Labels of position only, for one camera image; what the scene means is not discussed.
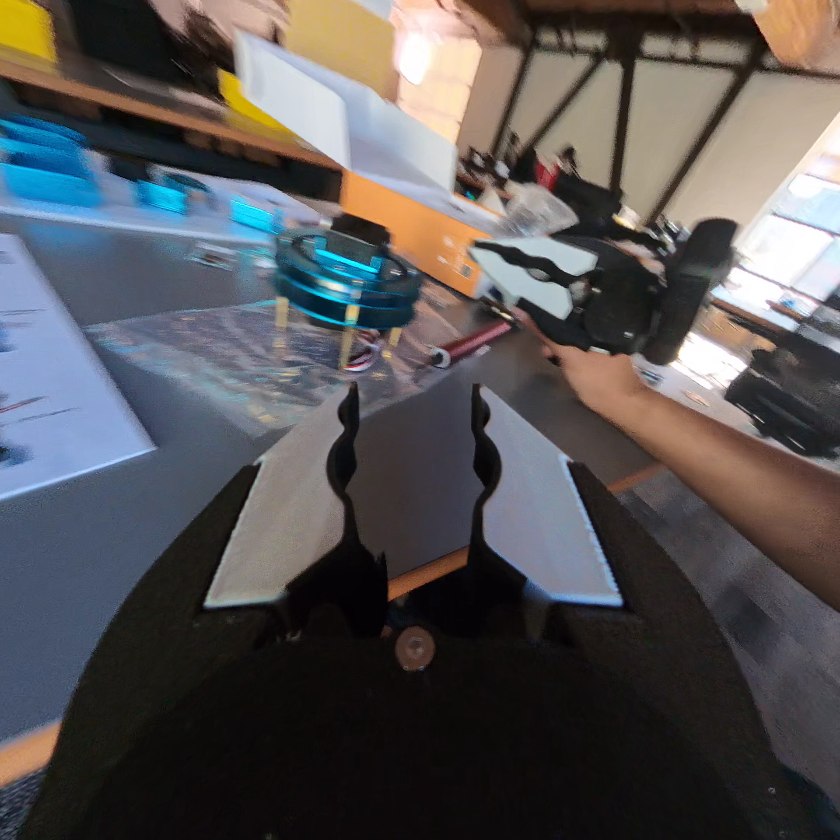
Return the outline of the person's right forearm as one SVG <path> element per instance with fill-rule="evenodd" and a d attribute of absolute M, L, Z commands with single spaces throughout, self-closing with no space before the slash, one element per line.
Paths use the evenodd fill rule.
<path fill-rule="evenodd" d="M 602 415 L 765 557 L 839 610 L 839 477 L 645 385 Z"/>

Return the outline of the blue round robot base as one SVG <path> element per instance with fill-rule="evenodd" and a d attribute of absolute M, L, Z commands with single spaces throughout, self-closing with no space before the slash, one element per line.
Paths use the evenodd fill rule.
<path fill-rule="evenodd" d="M 324 227 L 293 227 L 275 238 L 275 326 L 299 313 L 339 330 L 339 368 L 366 371 L 389 354 L 413 320 L 424 274 L 393 253 Z"/>

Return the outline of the black servo motor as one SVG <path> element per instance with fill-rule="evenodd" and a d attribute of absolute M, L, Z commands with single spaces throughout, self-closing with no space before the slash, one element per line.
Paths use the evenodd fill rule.
<path fill-rule="evenodd" d="M 391 249 L 391 234 L 385 226 L 351 213 L 336 216 L 331 230 L 365 242 L 383 254 Z"/>

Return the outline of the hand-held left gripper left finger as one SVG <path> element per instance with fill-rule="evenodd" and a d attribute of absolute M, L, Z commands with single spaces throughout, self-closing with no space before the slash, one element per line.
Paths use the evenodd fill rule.
<path fill-rule="evenodd" d="M 359 427 L 352 382 L 257 459 L 204 609 L 386 610 L 385 561 L 362 543 L 348 493 Z"/>

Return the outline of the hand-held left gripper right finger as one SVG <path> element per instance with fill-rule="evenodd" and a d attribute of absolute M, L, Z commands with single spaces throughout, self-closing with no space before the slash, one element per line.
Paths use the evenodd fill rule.
<path fill-rule="evenodd" d="M 473 385 L 470 429 L 481 484 L 473 546 L 538 601 L 623 608 L 571 459 L 485 385 Z"/>

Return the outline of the black equipment pile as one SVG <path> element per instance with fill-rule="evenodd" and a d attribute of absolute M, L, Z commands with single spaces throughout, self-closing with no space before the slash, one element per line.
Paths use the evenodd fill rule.
<path fill-rule="evenodd" d="M 723 397 L 749 416 L 762 438 L 804 457 L 838 457 L 839 376 L 834 353 L 755 350 Z"/>

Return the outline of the clear plastic bag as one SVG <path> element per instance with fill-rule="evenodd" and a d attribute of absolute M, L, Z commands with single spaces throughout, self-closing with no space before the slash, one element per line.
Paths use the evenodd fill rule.
<path fill-rule="evenodd" d="M 398 344 L 356 373 L 339 368 L 340 331 L 293 312 L 280 334 L 273 301 L 171 311 L 85 331 L 98 347 L 201 397 L 258 438 L 299 423 L 351 382 L 358 384 L 363 416 L 427 390 L 454 371 L 426 364 L 429 348 L 472 331 L 463 318 L 478 313 L 488 310 L 425 283 Z"/>

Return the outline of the wooden workbench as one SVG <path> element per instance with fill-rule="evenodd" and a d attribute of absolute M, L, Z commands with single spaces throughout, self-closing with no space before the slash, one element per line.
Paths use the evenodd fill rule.
<path fill-rule="evenodd" d="M 15 49 L 2 49 L 1 75 L 7 81 L 89 102 L 101 108 L 233 141 L 333 172 L 344 171 L 339 163 L 295 137 L 261 125 L 230 108 L 213 112 L 171 96 L 138 91 L 115 80 L 87 59 L 71 57 L 63 65 L 52 65 Z"/>

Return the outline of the yellow storage bin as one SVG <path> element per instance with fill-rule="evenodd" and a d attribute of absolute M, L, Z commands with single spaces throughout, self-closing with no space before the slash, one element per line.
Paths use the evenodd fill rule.
<path fill-rule="evenodd" d="M 56 64 L 53 19 L 32 1 L 1 1 L 1 46 Z"/>
<path fill-rule="evenodd" d="M 253 123 L 257 123 L 261 127 L 279 132 L 280 134 L 292 138 L 297 138 L 294 132 L 289 131 L 286 126 L 270 117 L 270 115 L 252 102 L 250 102 L 244 95 L 239 79 L 235 73 L 227 71 L 221 67 L 217 68 L 217 88 L 224 103 L 227 107 L 242 118 L 245 118 Z"/>

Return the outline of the white instruction manual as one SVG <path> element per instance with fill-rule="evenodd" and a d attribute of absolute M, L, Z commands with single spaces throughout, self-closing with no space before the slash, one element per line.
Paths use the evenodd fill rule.
<path fill-rule="evenodd" d="M 1 236 L 1 499 L 155 444 L 23 241 Z"/>

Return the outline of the grey desk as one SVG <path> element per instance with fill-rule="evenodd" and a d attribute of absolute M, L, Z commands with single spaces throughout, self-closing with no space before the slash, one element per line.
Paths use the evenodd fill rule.
<path fill-rule="evenodd" d="M 266 283 L 186 258 L 153 236 L 2 217 L 82 327 L 258 301 Z M 1 735 L 55 742 L 54 728 L 93 648 L 141 575 L 235 472 L 281 431 L 252 438 L 209 402 L 125 357 L 94 348 L 157 448 L 140 458 L 2 502 Z M 440 386 L 481 382 L 612 490 L 654 461 L 574 398 L 527 332 L 516 331 Z"/>

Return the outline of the red handled screwdriver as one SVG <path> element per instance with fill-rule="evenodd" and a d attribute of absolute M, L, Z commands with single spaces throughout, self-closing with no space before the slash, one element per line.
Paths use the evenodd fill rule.
<path fill-rule="evenodd" d="M 454 364 L 477 353 L 481 348 L 489 345 L 498 338 L 513 330 L 513 323 L 500 320 L 478 329 L 470 334 L 444 344 L 430 347 L 426 364 L 439 370 L 446 370 Z"/>

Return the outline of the person's right hand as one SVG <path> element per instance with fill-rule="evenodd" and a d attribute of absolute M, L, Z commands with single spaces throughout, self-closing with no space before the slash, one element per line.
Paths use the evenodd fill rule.
<path fill-rule="evenodd" d="M 540 341 L 543 355 L 560 367 L 579 400 L 613 425 L 630 423 L 655 396 L 626 355 L 583 351 L 548 339 Z"/>

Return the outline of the white and orange cardboard box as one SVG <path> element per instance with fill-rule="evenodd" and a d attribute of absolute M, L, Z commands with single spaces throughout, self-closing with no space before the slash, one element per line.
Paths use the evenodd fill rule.
<path fill-rule="evenodd" d="M 469 250 L 500 217 L 454 193 L 458 151 L 357 81 L 238 30 L 245 98 L 342 171 L 345 213 L 383 226 L 392 249 L 426 275 L 477 299 L 488 278 Z"/>

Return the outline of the white parts tray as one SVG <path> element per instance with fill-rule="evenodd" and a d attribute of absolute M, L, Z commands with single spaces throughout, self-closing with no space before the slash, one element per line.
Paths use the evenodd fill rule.
<path fill-rule="evenodd" d="M 95 207 L 66 205 L 13 194 L 2 178 L 2 216 L 36 218 L 46 221 L 129 230 L 144 234 L 174 235 L 200 242 L 230 242 L 237 245 L 267 245 L 267 232 L 243 225 L 230 216 L 230 205 L 243 199 L 250 207 L 277 209 L 282 221 L 297 228 L 318 227 L 322 216 L 311 206 L 271 185 L 240 181 L 214 175 L 192 174 L 210 190 L 213 204 L 199 198 L 186 214 L 142 206 L 133 185 L 108 172 L 96 178 L 101 202 Z"/>

